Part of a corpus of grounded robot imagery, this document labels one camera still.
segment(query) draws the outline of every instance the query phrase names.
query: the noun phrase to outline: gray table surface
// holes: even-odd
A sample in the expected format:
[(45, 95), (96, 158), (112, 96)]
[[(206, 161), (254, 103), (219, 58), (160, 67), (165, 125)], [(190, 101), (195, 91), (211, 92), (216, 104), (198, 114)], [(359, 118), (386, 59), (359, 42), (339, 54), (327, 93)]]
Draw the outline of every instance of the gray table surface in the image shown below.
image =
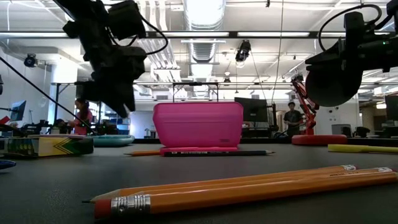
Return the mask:
[[(240, 145), (269, 149), (257, 157), (128, 157), (160, 145), (97, 148), (81, 157), (21, 160), (0, 170), (0, 223), (94, 223), (93, 205), (81, 201), (125, 187), (268, 174), (356, 164), (398, 169), (398, 156), (327, 152), (326, 147)], [(397, 223), (398, 184), (365, 187), (141, 217), (126, 223)]]

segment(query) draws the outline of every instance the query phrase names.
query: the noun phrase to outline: pencil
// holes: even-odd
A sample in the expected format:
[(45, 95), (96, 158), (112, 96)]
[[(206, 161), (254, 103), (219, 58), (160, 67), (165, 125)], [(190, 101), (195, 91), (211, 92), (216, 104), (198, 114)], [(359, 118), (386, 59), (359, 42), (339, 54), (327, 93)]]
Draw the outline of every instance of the pencil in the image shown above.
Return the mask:
[(159, 150), (151, 150), (151, 151), (133, 151), (129, 153), (124, 153), (124, 155), (128, 156), (159, 156)]
[(197, 151), (165, 152), (164, 157), (206, 157), (206, 156), (268, 156), (274, 152), (264, 151)]
[(395, 172), (343, 175), (327, 178), (300, 179), (210, 190), (193, 190), (171, 194), (140, 192), (127, 197), (99, 200), (95, 217), (132, 215), (135, 213), (166, 213), (198, 208), (253, 202), (294, 195), (349, 189), (398, 181)]
[(331, 173), (338, 173), (338, 172), (350, 171), (350, 170), (356, 170), (356, 167), (354, 165), (344, 165), (344, 166), (324, 167), (324, 168), (318, 168), (318, 169), (296, 170), (296, 171), (281, 172), (281, 173), (275, 173), (275, 174), (253, 175), (253, 176), (247, 176), (247, 177), (235, 177), (235, 178), (218, 179), (218, 180), (205, 180), (205, 181), (189, 182), (189, 183), (181, 183), (181, 184), (155, 185), (155, 186), (148, 186), (148, 187), (133, 187), (133, 188), (127, 188), (127, 189), (114, 190), (114, 191), (108, 192), (106, 194), (98, 195), (98, 196), (92, 198), (90, 200), (90, 202), (94, 203), (99, 199), (128, 196), (128, 195), (136, 194), (138, 192), (147, 191), (147, 190), (162, 190), (162, 189), (182, 188), (182, 187), (196, 187), (196, 186), (201, 186), (201, 185), (227, 184), (227, 183), (244, 182), (244, 181), (250, 181), (250, 180), (291, 177), (291, 176), (296, 176), (296, 175), (331, 174)]
[(378, 153), (398, 153), (398, 147), (383, 146), (354, 146), (344, 144), (328, 145), (329, 152), (378, 152)]
[(219, 189), (219, 188), (226, 188), (226, 187), (238, 187), (238, 186), (243, 186), (243, 185), (265, 184), (265, 183), (280, 182), (280, 181), (338, 177), (338, 176), (344, 176), (344, 175), (363, 175), (363, 174), (372, 174), (372, 173), (376, 173), (376, 172), (393, 172), (393, 170), (388, 167), (380, 167), (380, 168), (373, 168), (373, 169), (344, 171), (344, 172), (332, 173), (332, 174), (297, 175), (297, 176), (291, 176), (291, 177), (250, 180), (250, 181), (233, 182), (233, 183), (227, 183), (227, 184), (202, 185), (202, 186), (196, 186), (196, 187), (182, 187), (182, 188), (161, 189), (161, 190), (146, 190), (145, 193), (146, 194), (171, 194), (171, 193), (176, 193), (176, 192), (189, 192), (189, 191), (193, 191), (193, 190), (209, 190), (209, 189)]

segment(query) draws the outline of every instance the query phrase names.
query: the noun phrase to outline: computer monitor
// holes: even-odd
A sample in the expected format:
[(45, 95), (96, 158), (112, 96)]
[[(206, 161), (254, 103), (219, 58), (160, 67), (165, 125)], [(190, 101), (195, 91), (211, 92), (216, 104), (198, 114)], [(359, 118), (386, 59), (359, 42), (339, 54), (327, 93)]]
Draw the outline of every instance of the computer monitor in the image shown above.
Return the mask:
[(268, 122), (266, 100), (235, 97), (235, 102), (243, 106), (243, 121)]
[(398, 96), (386, 96), (385, 100), (387, 119), (398, 121)]
[(26, 100), (12, 104), (10, 121), (22, 121), (24, 118)]

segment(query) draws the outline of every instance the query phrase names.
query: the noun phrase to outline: pencil eraser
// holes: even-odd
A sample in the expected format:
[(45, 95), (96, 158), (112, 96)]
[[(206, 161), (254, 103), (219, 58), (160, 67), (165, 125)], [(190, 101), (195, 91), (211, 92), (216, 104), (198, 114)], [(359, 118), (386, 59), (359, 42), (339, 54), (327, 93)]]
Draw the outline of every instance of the pencil eraser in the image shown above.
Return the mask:
[(102, 199), (95, 202), (94, 217), (107, 218), (111, 216), (111, 199)]

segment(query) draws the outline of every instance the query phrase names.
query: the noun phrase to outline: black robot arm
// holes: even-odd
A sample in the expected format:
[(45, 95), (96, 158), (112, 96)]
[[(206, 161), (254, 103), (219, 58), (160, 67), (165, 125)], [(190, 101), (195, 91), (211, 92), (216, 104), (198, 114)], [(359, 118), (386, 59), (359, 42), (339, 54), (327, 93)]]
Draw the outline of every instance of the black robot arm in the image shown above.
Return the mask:
[(392, 18), (398, 22), (398, 0), (387, 4), (387, 17), (377, 25), (381, 9), (372, 4), (352, 7), (331, 17), (319, 31), (322, 49), (320, 36), (324, 26), (339, 15), (363, 7), (375, 8), (378, 16), (364, 22), (360, 12), (345, 14), (345, 38), (340, 38), (329, 49), (305, 61), (309, 71), (305, 88), (308, 97), (320, 106), (338, 106), (351, 99), (361, 86), (364, 70), (382, 69), (389, 72), (390, 68), (398, 66), (398, 38), (374, 33)]
[(145, 38), (146, 32), (134, 1), (113, 4), (106, 10), (102, 1), (54, 0), (74, 21), (63, 30), (79, 38), (94, 72), (93, 81), (79, 82), (81, 98), (102, 101), (123, 118), (134, 111), (132, 83), (145, 72), (146, 53), (139, 47), (120, 46), (114, 38)]

